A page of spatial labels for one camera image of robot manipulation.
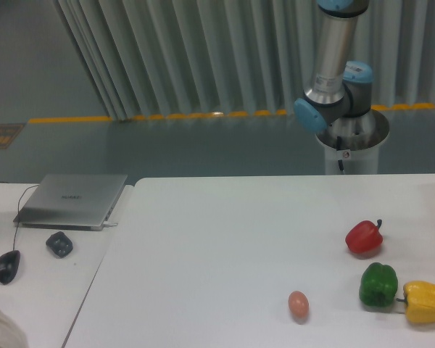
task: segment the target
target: brown egg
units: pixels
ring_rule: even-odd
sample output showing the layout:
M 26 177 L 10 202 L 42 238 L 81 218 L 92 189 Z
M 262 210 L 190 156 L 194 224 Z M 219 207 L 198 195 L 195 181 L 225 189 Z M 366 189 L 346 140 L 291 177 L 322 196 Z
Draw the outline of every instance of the brown egg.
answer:
M 300 291 L 293 291 L 289 296 L 290 312 L 297 318 L 306 317 L 310 310 L 310 303 L 305 294 Z

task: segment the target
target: mouse cable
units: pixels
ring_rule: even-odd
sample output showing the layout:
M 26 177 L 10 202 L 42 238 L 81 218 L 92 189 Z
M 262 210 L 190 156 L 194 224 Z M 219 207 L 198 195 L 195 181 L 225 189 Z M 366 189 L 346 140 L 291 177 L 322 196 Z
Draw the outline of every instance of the mouse cable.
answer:
M 20 203 L 21 199 L 24 197 L 26 192 L 34 187 L 37 187 L 38 185 L 29 186 L 27 189 L 24 190 L 24 192 L 21 195 L 21 198 L 19 201 L 17 201 L 17 222 L 16 222 L 16 231 L 14 232 L 14 238 L 13 238 L 13 251 L 15 250 L 15 244 L 16 244 L 16 235 L 17 235 L 17 228 L 20 227 Z

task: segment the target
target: yellow floor line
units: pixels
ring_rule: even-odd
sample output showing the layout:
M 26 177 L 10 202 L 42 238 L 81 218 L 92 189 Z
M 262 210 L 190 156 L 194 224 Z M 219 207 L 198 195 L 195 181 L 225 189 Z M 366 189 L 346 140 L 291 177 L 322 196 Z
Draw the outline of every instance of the yellow floor line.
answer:
M 435 105 L 432 103 L 417 103 L 414 105 L 407 104 L 395 104 L 392 107 L 386 105 L 373 105 L 372 109 L 377 111 L 392 111 L 392 110 L 417 110 L 417 109 L 435 109 Z M 254 113 L 254 116 L 273 116 L 274 114 L 268 110 L 258 110 Z M 275 115 L 287 115 L 286 110 L 279 109 Z M 248 112 L 245 111 L 233 111 L 226 117 L 248 117 Z M 225 117 L 222 112 L 195 112 L 189 115 L 185 114 L 170 114 L 164 117 L 161 114 L 150 115 L 149 117 L 143 115 L 136 115 L 131 120 L 145 121 L 145 120 L 182 120 L 190 118 L 214 118 Z M 109 116 L 86 116 L 86 117 L 42 117 L 31 118 L 28 123 L 74 123 L 74 122 L 110 122 L 112 119 Z

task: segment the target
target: laptop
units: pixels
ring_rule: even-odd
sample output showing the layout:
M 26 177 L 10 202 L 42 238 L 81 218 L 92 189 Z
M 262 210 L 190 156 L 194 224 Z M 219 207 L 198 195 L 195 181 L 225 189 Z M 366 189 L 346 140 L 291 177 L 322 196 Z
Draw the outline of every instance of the laptop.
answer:
M 100 231 L 126 175 L 48 174 L 14 219 L 24 227 Z

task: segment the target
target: red bell pepper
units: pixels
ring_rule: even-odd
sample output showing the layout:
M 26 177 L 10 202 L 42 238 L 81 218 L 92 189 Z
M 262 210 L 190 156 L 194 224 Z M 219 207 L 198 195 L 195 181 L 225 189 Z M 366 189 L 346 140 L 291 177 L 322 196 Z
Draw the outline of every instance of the red bell pepper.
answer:
M 349 250 L 355 254 L 362 254 L 382 244 L 384 238 L 378 231 L 381 225 L 382 220 L 377 220 L 377 225 L 367 220 L 358 223 L 345 238 Z

